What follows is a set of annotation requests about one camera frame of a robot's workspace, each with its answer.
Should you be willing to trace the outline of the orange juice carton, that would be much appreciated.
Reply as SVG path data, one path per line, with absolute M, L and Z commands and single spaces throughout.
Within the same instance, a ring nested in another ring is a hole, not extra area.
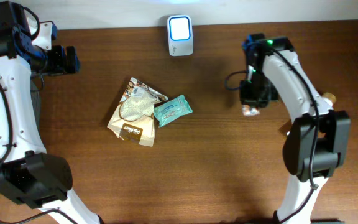
M 260 111 L 249 105 L 242 105 L 242 114 L 244 116 L 257 116 L 260 114 Z

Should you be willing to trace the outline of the white cream tube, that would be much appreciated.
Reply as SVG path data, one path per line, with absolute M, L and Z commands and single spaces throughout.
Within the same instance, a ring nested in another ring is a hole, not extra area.
M 333 107 L 333 105 L 335 104 L 335 102 L 337 101 L 337 98 L 330 92 L 325 92 L 322 94 L 321 96 L 323 98 L 323 100 L 328 103 L 331 107 Z M 289 120 L 288 122 L 286 122 L 281 128 L 280 128 L 280 132 L 284 135 L 284 136 L 288 136 L 290 133 L 290 129 L 291 129 L 291 121 Z

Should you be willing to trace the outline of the beige seed pouch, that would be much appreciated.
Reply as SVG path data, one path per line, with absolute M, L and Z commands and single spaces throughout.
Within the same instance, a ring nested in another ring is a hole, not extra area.
M 132 77 L 107 128 L 117 138 L 152 147 L 155 139 L 154 108 L 168 97 Z

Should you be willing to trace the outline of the teal wet wipes pack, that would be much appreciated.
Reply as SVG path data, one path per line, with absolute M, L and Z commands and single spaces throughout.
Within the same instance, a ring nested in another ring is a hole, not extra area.
M 174 120 L 192 114 L 193 110 L 184 95 L 180 95 L 160 106 L 154 108 L 154 116 L 161 128 Z

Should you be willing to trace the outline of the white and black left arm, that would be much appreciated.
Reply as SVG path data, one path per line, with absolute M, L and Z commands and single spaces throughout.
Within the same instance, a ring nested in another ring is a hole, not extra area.
M 0 194 L 59 223 L 101 223 L 75 193 L 67 160 L 48 154 L 40 138 L 33 78 L 77 73 L 80 62 L 74 47 L 53 44 L 53 22 L 31 27 L 33 15 L 0 2 Z

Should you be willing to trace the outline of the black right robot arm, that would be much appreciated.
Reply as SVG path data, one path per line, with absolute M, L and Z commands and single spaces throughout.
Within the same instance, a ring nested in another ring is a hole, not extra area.
M 335 111 L 333 101 L 319 94 L 288 38 L 250 34 L 242 48 L 247 65 L 239 86 L 243 114 L 257 115 L 281 99 L 290 116 L 282 150 L 288 184 L 272 223 L 311 223 L 321 189 L 344 164 L 350 117 Z

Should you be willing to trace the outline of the white barcode scanner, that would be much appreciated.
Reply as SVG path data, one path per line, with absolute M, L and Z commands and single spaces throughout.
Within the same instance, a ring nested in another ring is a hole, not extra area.
M 172 57 L 191 55 L 194 51 L 192 20 L 187 15 L 167 19 L 168 49 Z

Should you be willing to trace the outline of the grey perforated plastic basket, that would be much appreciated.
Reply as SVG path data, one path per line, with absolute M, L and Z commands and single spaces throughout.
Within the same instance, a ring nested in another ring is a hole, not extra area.
M 40 109 L 41 109 L 41 97 L 40 97 L 40 91 L 43 90 L 45 82 L 43 76 L 39 75 L 37 78 L 41 81 L 41 87 L 38 88 L 36 84 L 34 83 L 33 79 L 30 81 L 30 94 L 31 94 L 31 100 L 32 100 L 32 106 L 35 116 L 35 123 L 37 128 L 39 128 L 40 123 Z

